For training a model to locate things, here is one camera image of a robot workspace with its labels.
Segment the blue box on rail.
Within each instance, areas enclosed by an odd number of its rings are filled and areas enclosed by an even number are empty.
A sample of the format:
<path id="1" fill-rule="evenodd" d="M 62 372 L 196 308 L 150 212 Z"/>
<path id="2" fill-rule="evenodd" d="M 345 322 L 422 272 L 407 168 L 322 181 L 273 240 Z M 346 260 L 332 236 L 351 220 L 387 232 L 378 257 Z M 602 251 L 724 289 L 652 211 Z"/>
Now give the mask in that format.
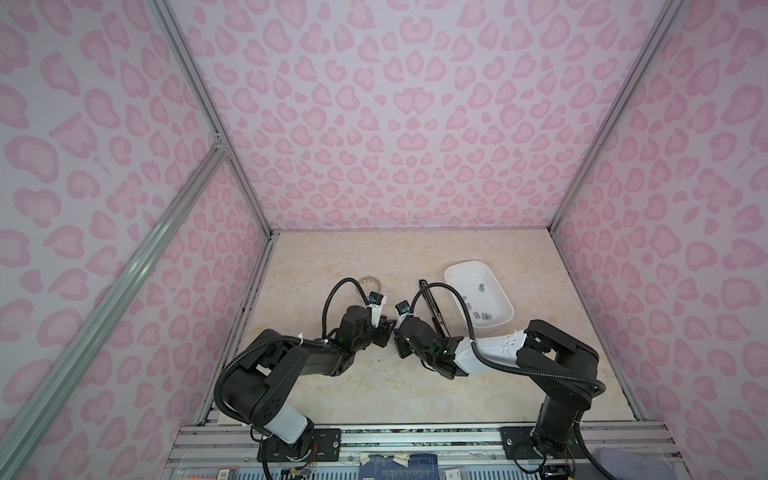
<path id="1" fill-rule="evenodd" d="M 371 455 L 358 469 L 362 480 L 439 480 L 434 454 Z"/>

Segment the white plastic tray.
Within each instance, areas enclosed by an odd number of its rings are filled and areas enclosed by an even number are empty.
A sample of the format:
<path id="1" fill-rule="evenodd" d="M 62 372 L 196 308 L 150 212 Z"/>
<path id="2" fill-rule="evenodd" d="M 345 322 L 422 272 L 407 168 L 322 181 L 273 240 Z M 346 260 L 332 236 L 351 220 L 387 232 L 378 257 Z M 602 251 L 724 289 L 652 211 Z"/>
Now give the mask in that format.
<path id="1" fill-rule="evenodd" d="M 464 302 L 472 304 L 472 309 L 468 310 L 476 333 L 500 329 L 513 320 L 514 307 L 487 264 L 472 260 L 451 265 L 444 272 L 444 280 L 461 294 Z M 486 285 L 485 292 L 478 290 L 480 283 Z M 475 311 L 487 312 L 492 319 L 476 319 Z"/>

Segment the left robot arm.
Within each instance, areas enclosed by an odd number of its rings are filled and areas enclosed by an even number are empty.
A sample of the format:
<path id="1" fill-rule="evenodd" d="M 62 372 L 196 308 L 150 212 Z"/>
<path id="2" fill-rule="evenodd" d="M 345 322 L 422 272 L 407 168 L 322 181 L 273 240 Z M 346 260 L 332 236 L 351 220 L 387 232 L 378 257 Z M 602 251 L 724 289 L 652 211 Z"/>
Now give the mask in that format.
<path id="1" fill-rule="evenodd" d="M 373 306 L 353 305 L 330 338 L 308 340 L 267 329 L 221 371 L 214 402 L 227 417 L 302 455 L 309 449 L 314 424 L 288 402 L 299 377 L 342 375 L 359 351 L 385 347 L 396 324 L 395 319 L 377 317 Z"/>

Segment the grey cloth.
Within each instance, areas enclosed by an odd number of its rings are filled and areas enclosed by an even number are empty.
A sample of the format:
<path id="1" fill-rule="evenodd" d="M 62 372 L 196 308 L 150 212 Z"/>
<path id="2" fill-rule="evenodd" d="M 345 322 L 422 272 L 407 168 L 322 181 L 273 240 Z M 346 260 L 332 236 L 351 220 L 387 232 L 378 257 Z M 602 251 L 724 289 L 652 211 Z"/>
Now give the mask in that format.
<path id="1" fill-rule="evenodd" d="M 616 479 L 675 479 L 675 474 L 664 463 L 622 450 L 601 448 L 595 458 Z"/>

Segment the clear tape roll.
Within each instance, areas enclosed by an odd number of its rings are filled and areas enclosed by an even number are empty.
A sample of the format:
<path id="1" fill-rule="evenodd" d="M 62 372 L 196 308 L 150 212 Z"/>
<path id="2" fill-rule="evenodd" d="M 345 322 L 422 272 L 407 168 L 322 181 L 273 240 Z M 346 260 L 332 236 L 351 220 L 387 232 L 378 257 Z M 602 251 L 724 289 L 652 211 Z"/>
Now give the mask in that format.
<path id="1" fill-rule="evenodd" d="M 360 279 L 358 279 L 358 283 L 361 286 L 364 286 L 365 288 L 371 289 L 371 290 L 380 290 L 381 289 L 381 282 L 379 279 L 377 279 L 374 276 L 365 276 Z"/>

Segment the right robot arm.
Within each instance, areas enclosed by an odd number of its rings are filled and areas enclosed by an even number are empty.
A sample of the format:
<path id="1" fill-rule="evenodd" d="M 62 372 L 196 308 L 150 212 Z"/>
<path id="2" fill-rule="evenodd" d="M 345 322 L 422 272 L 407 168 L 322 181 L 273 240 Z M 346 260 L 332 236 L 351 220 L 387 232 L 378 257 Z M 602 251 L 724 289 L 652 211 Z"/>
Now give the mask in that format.
<path id="1" fill-rule="evenodd" d="M 449 380 L 491 370 L 532 379 L 545 399 L 529 438 L 543 457 L 565 453 L 572 425 L 606 390 L 597 379 L 598 353 L 544 320 L 532 320 L 525 330 L 507 336 L 474 339 L 443 337 L 409 316 L 396 329 L 395 340 L 401 357 L 414 354 Z"/>

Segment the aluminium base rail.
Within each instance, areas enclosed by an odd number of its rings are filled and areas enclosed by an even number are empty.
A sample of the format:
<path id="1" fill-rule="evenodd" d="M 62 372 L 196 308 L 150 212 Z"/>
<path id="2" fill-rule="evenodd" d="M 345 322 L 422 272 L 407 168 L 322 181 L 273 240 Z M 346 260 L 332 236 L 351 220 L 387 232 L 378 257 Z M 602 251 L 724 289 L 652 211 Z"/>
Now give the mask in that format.
<path id="1" fill-rule="evenodd" d="M 212 409 L 201 426 L 184 427 L 176 437 L 161 476 L 164 479 L 214 478 L 222 468 L 234 468 L 243 479 L 263 476 L 258 437 L 240 424 L 219 424 Z M 513 478 L 537 465 L 536 460 L 508 458 L 512 447 L 526 440 L 531 422 L 323 424 L 335 431 L 325 442 L 311 473 L 316 479 L 353 479 L 363 459 L 391 456 L 406 464 L 412 454 L 433 454 L 438 467 L 465 467 L 477 477 Z M 591 452 L 619 450 L 668 465 L 676 478 L 689 473 L 667 427 L 657 421 L 586 422 L 580 431 Z"/>

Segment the black stapler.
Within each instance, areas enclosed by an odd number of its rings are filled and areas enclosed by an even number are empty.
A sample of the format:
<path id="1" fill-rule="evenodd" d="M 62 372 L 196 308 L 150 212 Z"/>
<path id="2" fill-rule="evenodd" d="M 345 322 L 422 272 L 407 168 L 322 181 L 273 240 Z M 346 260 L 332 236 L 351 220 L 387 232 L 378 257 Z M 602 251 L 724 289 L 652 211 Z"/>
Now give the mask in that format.
<path id="1" fill-rule="evenodd" d="M 422 290 L 422 297 L 427 303 L 430 311 L 431 321 L 437 334 L 442 338 L 449 338 L 450 332 L 445 323 L 444 316 L 435 300 L 434 295 L 428 289 L 428 282 L 426 279 L 419 280 L 419 287 Z"/>

